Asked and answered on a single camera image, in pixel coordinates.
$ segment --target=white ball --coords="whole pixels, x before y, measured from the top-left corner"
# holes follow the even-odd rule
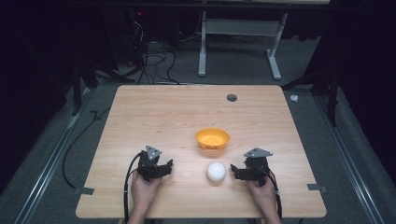
[[[212,162],[207,167],[206,175],[211,181],[220,182],[225,177],[225,167],[220,162]]]

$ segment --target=hand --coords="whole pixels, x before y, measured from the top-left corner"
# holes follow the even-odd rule
[[[254,202],[264,215],[267,224],[281,223],[276,211],[275,187],[269,178],[265,185],[259,187],[257,181],[246,181],[248,189],[253,196]]]
[[[150,182],[143,179],[137,171],[132,173],[131,192],[134,208],[130,215],[128,224],[143,224],[146,213],[157,195],[158,187],[163,180],[162,177],[151,179]]]

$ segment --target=wooden table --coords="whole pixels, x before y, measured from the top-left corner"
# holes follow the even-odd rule
[[[237,100],[227,100],[235,94]],[[202,150],[198,131],[217,127],[228,132],[222,150]],[[243,154],[260,147],[276,174],[284,217],[323,217],[326,208],[308,159],[278,86],[121,86],[93,159],[78,217],[123,217],[123,182],[132,158],[146,145],[163,152],[159,165],[174,160],[148,217],[261,217],[246,184],[230,164],[245,168]],[[222,162],[225,179],[215,184],[208,164]]]

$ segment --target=orange bowl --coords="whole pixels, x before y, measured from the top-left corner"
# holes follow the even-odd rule
[[[195,137],[204,149],[221,149],[230,141],[230,135],[216,128],[202,129]]]

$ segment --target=white table leg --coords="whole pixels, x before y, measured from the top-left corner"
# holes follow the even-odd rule
[[[206,12],[202,12],[201,50],[199,53],[198,76],[206,75]]]
[[[275,53],[276,53],[277,46],[279,45],[280,37],[282,36],[283,28],[285,27],[287,17],[288,17],[287,13],[282,14],[282,18],[280,19],[279,25],[276,30],[274,45],[271,49],[267,50],[268,62],[271,66],[271,71],[273,73],[273,77],[275,80],[281,79],[281,75],[280,75],[279,69],[277,67],[276,59],[275,59]]]

